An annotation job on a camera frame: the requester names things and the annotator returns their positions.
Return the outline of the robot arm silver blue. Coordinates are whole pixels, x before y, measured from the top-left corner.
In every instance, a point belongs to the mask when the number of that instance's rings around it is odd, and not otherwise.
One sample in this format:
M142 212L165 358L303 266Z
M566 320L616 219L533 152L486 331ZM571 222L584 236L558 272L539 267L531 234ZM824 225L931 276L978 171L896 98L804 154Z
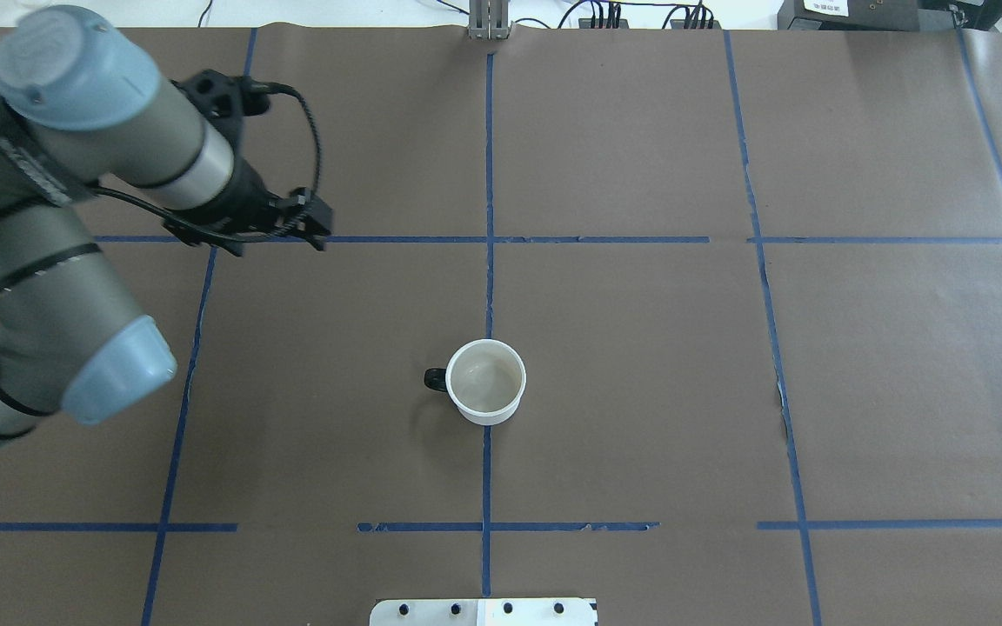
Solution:
M244 158L245 120L296 99L311 183L276 195ZM163 388L177 360L77 207L146 210L192 247L239 256L278 237L325 249L323 148L289 84L200 71L172 82L99 13L48 5L0 40L0 449L49 416L103 423Z

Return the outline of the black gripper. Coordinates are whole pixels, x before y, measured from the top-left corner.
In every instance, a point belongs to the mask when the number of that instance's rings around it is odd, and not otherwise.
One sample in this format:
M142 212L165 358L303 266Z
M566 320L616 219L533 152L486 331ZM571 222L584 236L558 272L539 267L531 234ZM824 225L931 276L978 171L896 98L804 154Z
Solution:
M230 181L218 196L171 213L174 218L164 219L164 229L180 242L207 244L234 256L243 256L246 244L275 236L302 239L324 252L334 218L331 206L314 189L294 189L283 198L271 193L243 158L238 159Z

